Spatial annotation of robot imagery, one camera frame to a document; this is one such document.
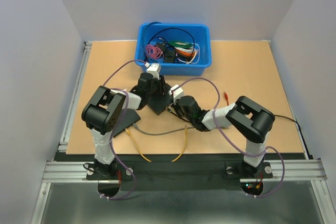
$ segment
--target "robotic arm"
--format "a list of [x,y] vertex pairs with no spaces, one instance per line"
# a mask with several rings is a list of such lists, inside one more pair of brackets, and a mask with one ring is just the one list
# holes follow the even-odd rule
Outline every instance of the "robotic arm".
[[[170,89],[173,97],[172,107],[181,118],[186,118],[197,130],[211,131],[216,127],[213,110],[202,110],[195,99],[184,95],[182,88],[175,85]],[[269,110],[247,97],[239,97],[235,103],[217,109],[216,121],[220,127],[233,125],[246,137],[246,154],[243,169],[248,174],[260,172],[264,160],[262,153],[266,147],[266,139],[272,129],[275,117]]]
[[[160,65],[151,64],[146,72],[141,73],[138,84],[128,93],[129,103],[126,108],[124,91],[111,90],[100,86],[82,112],[82,119],[90,129],[95,143],[95,170],[110,176],[117,170],[117,163],[109,146],[112,129],[122,109],[140,110],[147,105],[150,97],[169,92],[171,106],[176,114],[187,119],[199,131],[211,131],[216,128],[213,110],[202,110],[196,100],[185,95],[178,85],[166,90],[164,77],[160,75]],[[246,137],[246,153],[243,169],[249,174],[258,173],[264,155],[258,155],[265,149],[266,139],[275,120],[274,115],[247,97],[240,97],[235,103],[217,109],[216,121],[220,127],[233,125]]]
[[140,110],[148,103],[150,96],[167,93],[164,77],[159,75],[160,65],[151,64],[140,74],[138,84],[130,92],[126,108],[125,91],[100,86],[82,112],[82,120],[90,129],[95,143],[94,169],[103,176],[114,175],[117,163],[109,146],[112,130],[123,109]]

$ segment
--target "white wall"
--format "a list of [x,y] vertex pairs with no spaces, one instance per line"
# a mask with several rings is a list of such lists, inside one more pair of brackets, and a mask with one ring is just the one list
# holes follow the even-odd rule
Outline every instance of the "white wall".
[[63,0],[86,41],[136,39],[150,21],[203,23],[212,39],[270,39],[293,0]]
[[0,223],[30,223],[82,40],[61,0],[0,0]]
[[336,204],[336,1],[295,0],[271,48],[309,151]]

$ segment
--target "gray cable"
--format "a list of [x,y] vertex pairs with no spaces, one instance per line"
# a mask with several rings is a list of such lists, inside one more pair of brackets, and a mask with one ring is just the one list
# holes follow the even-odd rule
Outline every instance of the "gray cable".
[[[177,131],[183,131],[184,130],[184,128],[180,128],[180,129],[177,129],[177,130],[167,131],[167,132],[163,132],[163,133],[148,133],[146,131],[143,131],[143,130],[139,129],[139,127],[135,123],[133,123],[133,126],[137,131],[140,131],[142,134],[149,135],[149,136],[162,136],[162,135],[166,135],[166,134],[170,134],[170,133],[174,133],[174,132],[177,132]],[[187,127],[187,129],[188,130],[194,129],[194,127]]]

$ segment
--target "blue plastic bin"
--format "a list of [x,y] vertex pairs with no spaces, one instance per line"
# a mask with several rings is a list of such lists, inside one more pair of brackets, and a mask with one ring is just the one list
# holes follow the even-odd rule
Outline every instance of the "blue plastic bin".
[[[142,33],[148,23],[145,23],[140,26],[137,49],[135,50],[135,59],[144,60],[145,54],[143,49]],[[210,46],[210,35],[209,28],[201,24],[169,24],[169,23],[159,23],[151,24],[148,26],[144,33],[144,44],[147,45],[148,41],[153,37],[157,32],[170,28],[176,27],[181,28],[189,32],[195,39],[195,43],[199,46],[200,59],[197,64],[183,64],[183,63],[163,63],[163,60],[158,62],[161,65],[160,74],[166,76],[201,76],[204,70],[209,67],[212,63],[211,60],[211,46]],[[192,38],[185,32],[177,29],[169,29],[158,34],[158,36],[165,38],[166,40],[179,40],[192,43]],[[158,38],[154,39],[152,42],[160,41]],[[136,62],[137,65],[141,66],[142,71],[146,71],[146,67],[141,62]]]

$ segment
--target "tan work surface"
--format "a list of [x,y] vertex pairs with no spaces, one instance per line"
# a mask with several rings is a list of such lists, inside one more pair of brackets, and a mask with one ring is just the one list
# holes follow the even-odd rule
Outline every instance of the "tan work surface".
[[[92,44],[79,102],[72,125],[67,154],[94,154],[94,144],[90,131],[81,120],[81,113],[99,85],[123,63],[134,58],[136,41],[102,41]],[[202,77],[212,80],[221,95],[227,92],[229,102],[235,102],[245,95],[274,114],[291,117],[287,98],[279,74],[266,41],[213,41],[212,65]],[[141,68],[130,63],[117,73],[107,84],[109,88],[130,90],[138,82]],[[190,79],[187,76],[165,76],[166,82],[173,86]],[[185,94],[192,95],[202,109],[212,109],[217,101],[214,88],[204,80],[193,80],[183,86]],[[223,97],[219,108],[226,106]],[[164,111],[157,116],[147,106],[138,111],[140,129],[150,133],[166,132],[184,127],[185,122]],[[144,154],[177,154],[184,144],[184,131],[148,136],[133,127],[130,131]],[[232,126],[224,129],[228,137],[245,150],[246,139]],[[302,145],[296,126],[287,119],[276,118],[269,134],[267,145],[282,153],[302,153]],[[116,153],[136,154],[132,140],[126,132],[113,140]],[[218,130],[199,132],[188,130],[188,144],[185,153],[237,153],[222,137]]]

